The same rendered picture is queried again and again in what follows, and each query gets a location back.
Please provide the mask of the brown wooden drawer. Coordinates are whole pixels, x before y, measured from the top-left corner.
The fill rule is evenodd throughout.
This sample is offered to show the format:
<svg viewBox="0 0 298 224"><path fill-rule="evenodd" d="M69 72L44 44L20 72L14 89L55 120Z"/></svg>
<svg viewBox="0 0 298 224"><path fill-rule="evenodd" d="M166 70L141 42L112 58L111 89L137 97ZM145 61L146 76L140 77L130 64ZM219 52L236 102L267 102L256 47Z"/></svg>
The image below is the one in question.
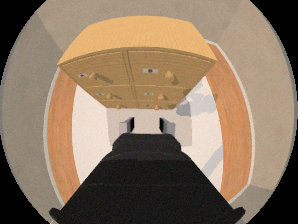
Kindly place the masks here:
<svg viewBox="0 0 298 224"><path fill-rule="evenodd" d="M135 90L138 100L180 101L190 88L161 85L135 85Z"/></svg>
<svg viewBox="0 0 298 224"><path fill-rule="evenodd" d="M192 87L211 65L209 60L177 52L129 50L128 54L134 83Z"/></svg>
<svg viewBox="0 0 298 224"><path fill-rule="evenodd" d="M137 108L135 100L99 100L107 108Z"/></svg>
<svg viewBox="0 0 298 224"><path fill-rule="evenodd" d="M123 50L83 57L61 67L81 86L130 83Z"/></svg>
<svg viewBox="0 0 298 224"><path fill-rule="evenodd" d="M97 100L135 100L131 85L91 86L84 89Z"/></svg>
<svg viewBox="0 0 298 224"><path fill-rule="evenodd" d="M139 109L172 109L178 102L169 101L141 101L138 100Z"/></svg>

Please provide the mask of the small tan wooden chest of drawers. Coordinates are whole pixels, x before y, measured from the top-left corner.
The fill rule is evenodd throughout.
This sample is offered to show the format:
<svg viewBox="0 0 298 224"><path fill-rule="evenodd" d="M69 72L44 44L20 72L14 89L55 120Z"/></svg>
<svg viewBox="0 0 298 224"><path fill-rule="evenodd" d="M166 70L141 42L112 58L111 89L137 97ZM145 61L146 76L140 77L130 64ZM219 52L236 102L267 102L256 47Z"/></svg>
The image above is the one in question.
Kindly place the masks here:
<svg viewBox="0 0 298 224"><path fill-rule="evenodd" d="M121 50L123 50L130 83L81 86L61 67L65 63L83 57ZM128 50L161 50L177 52L209 60L211 61L211 65L192 87L134 83ZM125 109L139 109L135 85L161 85L190 88L180 101L169 101L178 102L172 109L161 109L173 110L202 80L216 62L217 59L211 48L192 23L159 16L128 16L109 19L87 26L71 43L59 60L57 66L84 91L86 91L84 87L91 86L131 85L137 108ZM88 91L86 92L92 96ZM93 98L97 100L95 97ZM97 101L102 104L99 100ZM106 107L105 105L103 106Z"/></svg>

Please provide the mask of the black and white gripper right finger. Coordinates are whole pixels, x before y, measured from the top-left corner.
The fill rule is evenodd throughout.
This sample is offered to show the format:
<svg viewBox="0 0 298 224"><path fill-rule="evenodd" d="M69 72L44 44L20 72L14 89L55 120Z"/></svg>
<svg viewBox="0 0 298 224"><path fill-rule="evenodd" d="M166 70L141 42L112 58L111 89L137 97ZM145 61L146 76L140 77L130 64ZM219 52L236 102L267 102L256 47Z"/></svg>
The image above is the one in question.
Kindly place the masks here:
<svg viewBox="0 0 298 224"><path fill-rule="evenodd" d="M166 119L160 118L159 129L162 133L171 134L175 137L175 123L170 123Z"/></svg>

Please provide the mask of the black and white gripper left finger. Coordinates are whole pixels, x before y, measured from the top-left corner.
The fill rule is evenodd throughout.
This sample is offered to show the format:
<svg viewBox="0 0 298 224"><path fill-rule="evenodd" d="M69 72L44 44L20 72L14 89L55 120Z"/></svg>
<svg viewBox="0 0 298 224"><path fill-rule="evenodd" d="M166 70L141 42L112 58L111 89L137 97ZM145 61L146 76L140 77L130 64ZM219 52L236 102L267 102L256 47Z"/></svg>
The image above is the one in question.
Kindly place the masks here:
<svg viewBox="0 0 298 224"><path fill-rule="evenodd" d="M134 129L134 117L130 117L124 122L119 122L119 136L123 133L132 133Z"/></svg>

